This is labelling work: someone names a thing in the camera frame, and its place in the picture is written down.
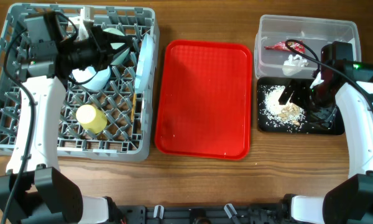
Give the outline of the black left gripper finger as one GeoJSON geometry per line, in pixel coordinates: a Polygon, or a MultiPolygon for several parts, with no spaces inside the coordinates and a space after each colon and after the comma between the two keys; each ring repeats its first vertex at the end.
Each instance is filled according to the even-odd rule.
{"type": "Polygon", "coordinates": [[[115,66],[123,64],[129,53],[130,47],[128,45],[111,45],[108,52],[108,59],[111,60],[109,65],[115,66]]]}
{"type": "Polygon", "coordinates": [[[132,45],[132,37],[126,35],[117,35],[109,32],[105,32],[104,36],[109,43],[124,43],[132,45]]]}

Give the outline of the green bowl with food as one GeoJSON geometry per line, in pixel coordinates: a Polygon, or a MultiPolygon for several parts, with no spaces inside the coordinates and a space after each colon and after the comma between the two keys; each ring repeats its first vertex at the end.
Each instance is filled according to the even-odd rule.
{"type": "MultiPolygon", "coordinates": [[[[123,32],[121,32],[120,30],[118,30],[116,28],[110,28],[109,27],[109,28],[104,29],[103,31],[111,33],[111,34],[115,34],[115,35],[118,35],[118,36],[125,36],[125,34],[123,32]]],[[[111,43],[111,47],[112,47],[113,50],[118,50],[123,45],[125,45],[125,43],[122,43],[122,42],[111,43]]],[[[116,66],[116,65],[123,64],[123,61],[125,60],[125,58],[129,54],[129,51],[130,51],[130,49],[128,47],[128,48],[124,49],[123,51],[118,52],[113,57],[113,61],[111,62],[111,65],[116,66]]]]}

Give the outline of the rice food waste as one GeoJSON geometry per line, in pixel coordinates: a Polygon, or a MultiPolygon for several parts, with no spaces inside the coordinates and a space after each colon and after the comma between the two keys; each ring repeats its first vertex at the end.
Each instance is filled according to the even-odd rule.
{"type": "Polygon", "coordinates": [[[305,119],[305,111],[289,101],[286,105],[279,104],[279,97],[284,88],[282,85],[259,87],[259,91],[264,94],[263,101],[259,103],[263,106],[259,114],[267,120],[264,124],[271,128],[301,128],[305,119]]]}

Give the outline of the small light blue bowl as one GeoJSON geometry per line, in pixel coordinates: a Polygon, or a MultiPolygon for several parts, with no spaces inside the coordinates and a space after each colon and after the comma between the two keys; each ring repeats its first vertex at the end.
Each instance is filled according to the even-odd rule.
{"type": "Polygon", "coordinates": [[[72,75],[83,87],[89,90],[102,90],[111,76],[111,71],[110,67],[100,71],[96,71],[93,67],[86,67],[84,70],[74,69],[72,75]]]}

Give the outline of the large light blue plate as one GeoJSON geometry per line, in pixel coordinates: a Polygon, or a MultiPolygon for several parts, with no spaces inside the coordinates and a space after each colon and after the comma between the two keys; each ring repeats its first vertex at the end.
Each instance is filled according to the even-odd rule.
{"type": "Polygon", "coordinates": [[[145,35],[137,62],[136,78],[134,82],[136,94],[143,93],[147,88],[150,71],[153,64],[154,46],[153,37],[150,35],[145,35]]]}

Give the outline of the white tissue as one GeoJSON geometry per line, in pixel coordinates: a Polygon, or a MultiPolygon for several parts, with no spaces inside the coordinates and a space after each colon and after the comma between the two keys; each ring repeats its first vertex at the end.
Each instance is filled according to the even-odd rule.
{"type": "Polygon", "coordinates": [[[301,55],[290,54],[288,59],[283,63],[282,71],[285,76],[291,77],[302,71],[302,68],[307,65],[308,60],[303,58],[301,55]]]}

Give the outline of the red snack wrapper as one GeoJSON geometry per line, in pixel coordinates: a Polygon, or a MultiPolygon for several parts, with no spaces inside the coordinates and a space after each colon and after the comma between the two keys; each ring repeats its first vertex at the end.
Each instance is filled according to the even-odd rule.
{"type": "Polygon", "coordinates": [[[300,52],[300,53],[303,53],[303,54],[305,53],[305,47],[302,44],[299,44],[299,43],[296,43],[296,42],[289,42],[288,44],[286,44],[285,41],[278,42],[274,45],[265,46],[264,49],[286,51],[286,52],[289,51],[290,52],[290,49],[288,47],[296,50],[297,52],[300,52]]]}

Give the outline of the wooden chopstick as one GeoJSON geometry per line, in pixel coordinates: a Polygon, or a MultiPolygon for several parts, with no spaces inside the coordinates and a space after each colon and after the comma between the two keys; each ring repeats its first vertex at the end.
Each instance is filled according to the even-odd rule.
{"type": "Polygon", "coordinates": [[[132,98],[132,108],[131,108],[131,122],[134,123],[134,114],[136,110],[136,101],[137,101],[137,95],[136,93],[133,94],[132,98]]]}

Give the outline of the yellow plastic cup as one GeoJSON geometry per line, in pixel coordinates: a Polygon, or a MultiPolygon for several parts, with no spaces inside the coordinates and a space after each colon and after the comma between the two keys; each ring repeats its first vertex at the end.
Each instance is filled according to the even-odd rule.
{"type": "Polygon", "coordinates": [[[106,115],[92,105],[82,105],[76,111],[76,120],[85,130],[98,134],[107,126],[106,115]]]}

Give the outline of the white plastic fork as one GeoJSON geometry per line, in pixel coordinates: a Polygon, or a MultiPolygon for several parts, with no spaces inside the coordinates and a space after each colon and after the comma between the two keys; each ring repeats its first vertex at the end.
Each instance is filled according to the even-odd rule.
{"type": "Polygon", "coordinates": [[[145,99],[145,93],[141,93],[142,95],[142,100],[141,100],[141,112],[140,112],[140,128],[141,131],[144,132],[144,127],[145,127],[145,110],[146,110],[146,99],[145,99]]]}

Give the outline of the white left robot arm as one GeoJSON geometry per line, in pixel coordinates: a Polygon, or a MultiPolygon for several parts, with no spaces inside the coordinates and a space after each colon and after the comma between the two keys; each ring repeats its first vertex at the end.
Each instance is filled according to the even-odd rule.
{"type": "Polygon", "coordinates": [[[75,69],[107,68],[116,54],[132,45],[132,37],[94,26],[79,40],[62,32],[61,12],[25,17],[29,53],[18,70],[6,76],[21,91],[16,143],[0,176],[3,223],[125,223],[110,197],[84,197],[58,168],[60,111],[75,69]]]}

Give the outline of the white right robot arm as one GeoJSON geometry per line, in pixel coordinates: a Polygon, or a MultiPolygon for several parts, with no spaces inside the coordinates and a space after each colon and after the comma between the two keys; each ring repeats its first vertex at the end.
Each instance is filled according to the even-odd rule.
{"type": "Polygon", "coordinates": [[[338,60],[334,95],[346,133],[349,176],[323,197],[294,195],[288,215],[305,223],[373,223],[373,65],[338,60]]]}

